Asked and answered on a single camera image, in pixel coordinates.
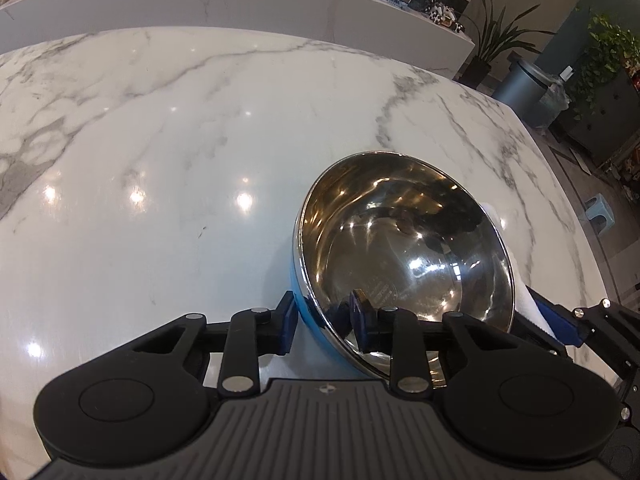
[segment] white towel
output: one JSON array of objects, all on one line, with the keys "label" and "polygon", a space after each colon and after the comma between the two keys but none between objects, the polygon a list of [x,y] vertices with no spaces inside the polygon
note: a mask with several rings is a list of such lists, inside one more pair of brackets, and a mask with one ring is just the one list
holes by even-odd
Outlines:
[{"label": "white towel", "polygon": [[540,314],[540,310],[538,309],[536,302],[533,301],[531,294],[522,281],[516,259],[513,256],[513,253],[509,250],[507,242],[504,240],[504,234],[502,232],[502,225],[500,224],[500,216],[498,215],[498,212],[491,204],[482,203],[480,205],[482,209],[484,209],[484,212],[487,214],[487,216],[491,219],[491,222],[494,223],[495,228],[498,230],[500,236],[502,237],[502,241],[504,242],[505,247],[507,247],[507,254],[509,255],[509,261],[511,263],[511,270],[513,271],[513,285],[516,295],[516,310],[524,317],[526,317],[530,322],[534,323],[537,327],[548,333],[551,337],[556,338],[556,336],[554,335],[554,331],[551,330],[549,323],[547,323],[546,319],[542,316],[542,314]]}]

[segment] blue plastic stool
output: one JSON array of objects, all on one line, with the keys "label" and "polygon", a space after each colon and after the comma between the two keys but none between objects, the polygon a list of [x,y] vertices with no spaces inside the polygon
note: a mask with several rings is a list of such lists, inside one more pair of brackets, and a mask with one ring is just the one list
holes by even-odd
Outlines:
[{"label": "blue plastic stool", "polygon": [[598,236],[611,229],[612,225],[616,223],[616,219],[613,218],[613,211],[600,193],[588,199],[584,205],[587,208],[586,215],[589,220],[593,220],[598,216],[604,218],[604,226],[599,231],[596,231]]}]

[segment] plant pot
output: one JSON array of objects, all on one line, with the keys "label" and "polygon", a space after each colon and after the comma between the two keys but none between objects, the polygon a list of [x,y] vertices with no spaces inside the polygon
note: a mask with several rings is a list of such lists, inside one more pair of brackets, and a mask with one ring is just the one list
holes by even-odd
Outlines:
[{"label": "plant pot", "polygon": [[458,79],[458,82],[475,90],[490,71],[491,65],[475,56]]}]

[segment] bowl rim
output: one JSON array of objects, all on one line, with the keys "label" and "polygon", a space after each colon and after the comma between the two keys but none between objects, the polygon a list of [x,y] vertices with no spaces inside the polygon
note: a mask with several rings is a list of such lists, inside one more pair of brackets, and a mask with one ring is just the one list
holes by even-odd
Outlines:
[{"label": "bowl rim", "polygon": [[387,374],[385,374],[384,372],[382,372],[382,370],[379,370],[373,364],[371,364],[368,361],[366,361],[365,359],[363,359],[363,357],[358,352],[356,352],[353,348],[348,346],[343,341],[343,339],[340,338],[340,336],[338,336],[338,334],[335,331],[333,325],[329,322],[329,320],[324,315],[324,311],[320,307],[318,298],[316,297],[315,291],[314,291],[314,289],[313,289],[313,287],[311,285],[311,281],[309,280],[308,272],[306,271],[305,255],[304,255],[304,252],[303,252],[303,245],[302,245],[302,241],[303,241],[302,240],[302,225],[303,225],[302,219],[305,216],[306,208],[309,205],[309,201],[311,199],[311,195],[316,190],[316,187],[318,186],[320,181],[322,181],[322,179],[324,179],[325,175],[327,175],[327,173],[329,173],[335,166],[338,166],[339,164],[344,163],[345,161],[350,160],[352,158],[358,158],[358,157],[361,157],[361,156],[369,156],[369,155],[392,155],[392,156],[398,156],[398,157],[402,157],[402,158],[407,158],[409,160],[412,160],[412,161],[416,162],[417,164],[421,164],[423,166],[426,166],[427,168],[430,168],[430,170],[433,170],[436,173],[439,173],[439,174],[443,175],[444,177],[448,178],[449,180],[451,180],[456,186],[458,186],[462,191],[464,191],[468,195],[468,197],[471,198],[471,200],[473,200],[478,205],[478,207],[482,210],[482,212],[484,213],[484,216],[488,219],[489,223],[491,224],[491,227],[494,230],[494,234],[498,238],[498,241],[500,243],[500,247],[502,248],[502,252],[504,253],[504,256],[505,256],[505,259],[506,259],[506,262],[507,262],[507,271],[508,271],[508,275],[509,275],[509,285],[510,285],[510,288],[511,288],[511,315],[510,315],[510,318],[509,318],[509,323],[508,323],[507,328],[506,328],[507,332],[511,329],[511,325],[513,323],[513,317],[515,315],[516,290],[515,290],[515,280],[514,280],[514,276],[513,276],[513,267],[511,265],[511,259],[509,257],[509,251],[507,250],[507,246],[505,245],[504,240],[502,240],[502,235],[500,234],[500,231],[498,230],[498,228],[494,224],[494,221],[491,219],[491,217],[487,214],[485,209],[482,207],[482,205],[478,202],[478,200],[476,200],[473,197],[473,195],[471,195],[471,193],[469,193],[468,190],[466,190],[466,188],[464,186],[462,186],[462,184],[460,184],[457,180],[455,180],[454,178],[449,176],[447,173],[445,173],[444,171],[440,170],[439,168],[436,168],[435,166],[429,164],[428,162],[420,160],[419,158],[416,158],[414,156],[405,155],[404,153],[390,152],[388,150],[370,150],[370,151],[366,151],[366,152],[352,153],[351,155],[344,156],[343,158],[341,158],[341,159],[337,160],[336,162],[334,162],[333,164],[331,164],[313,182],[311,188],[309,189],[308,193],[305,196],[305,199],[304,199],[304,201],[302,203],[302,208],[300,208],[300,212],[298,213],[298,218],[296,219],[296,225],[295,225],[295,229],[294,229],[293,250],[294,250],[294,265],[296,266],[296,261],[295,261],[296,258],[298,259],[299,265],[296,266],[295,275],[296,275],[297,279],[300,279],[300,277],[302,277],[302,280],[303,280],[303,283],[304,283],[304,288],[306,288],[306,290],[308,291],[308,295],[309,295],[310,299],[313,302],[313,308],[315,309],[316,313],[321,316],[321,319],[322,319],[322,322],[323,322],[324,326],[319,326],[318,328],[325,329],[331,334],[331,337],[327,337],[325,335],[325,332],[323,330],[321,330],[320,332],[322,333],[324,338],[327,339],[329,341],[329,343],[331,343],[331,345],[334,346],[334,348],[337,349],[340,352],[340,354],[342,354],[347,359],[349,359],[350,362],[352,364],[355,364],[360,370],[362,370],[362,371],[364,371],[364,372],[366,372],[369,375],[372,375],[374,377],[383,378],[383,379],[388,381],[389,377],[388,377]]}]

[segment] stainless steel bowl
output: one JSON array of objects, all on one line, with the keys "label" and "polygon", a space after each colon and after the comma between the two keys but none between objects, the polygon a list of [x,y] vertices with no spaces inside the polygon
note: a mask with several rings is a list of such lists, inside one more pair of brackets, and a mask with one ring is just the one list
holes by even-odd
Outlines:
[{"label": "stainless steel bowl", "polygon": [[[410,156],[358,153],[326,170],[300,211],[293,256],[303,317],[372,376],[388,379],[389,357],[361,353],[353,333],[341,337],[330,319],[354,288],[375,308],[398,306],[419,319],[459,310],[511,326],[513,274],[498,231],[460,184]],[[441,384],[437,354],[430,363]]]}]

